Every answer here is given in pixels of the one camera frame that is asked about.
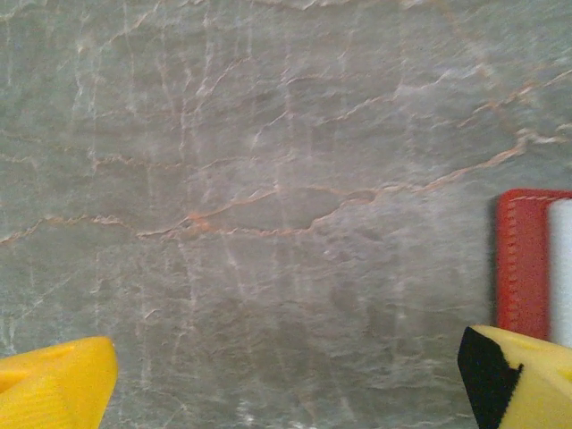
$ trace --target white cylinder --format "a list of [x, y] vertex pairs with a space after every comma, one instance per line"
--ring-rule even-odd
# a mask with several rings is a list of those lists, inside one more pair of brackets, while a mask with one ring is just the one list
[[551, 342], [572, 348], [572, 200], [549, 208]]

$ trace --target yellow object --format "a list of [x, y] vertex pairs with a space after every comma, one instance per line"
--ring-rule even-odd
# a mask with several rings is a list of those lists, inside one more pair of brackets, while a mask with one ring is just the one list
[[116, 380], [105, 337], [0, 359], [0, 429], [96, 429]]
[[482, 429], [572, 428], [572, 349], [471, 326], [458, 361]]

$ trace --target marble surface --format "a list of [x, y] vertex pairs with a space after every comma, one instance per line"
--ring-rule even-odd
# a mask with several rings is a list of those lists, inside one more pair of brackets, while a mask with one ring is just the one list
[[569, 0], [4, 0], [0, 356], [103, 428], [476, 428], [492, 204], [572, 187]]

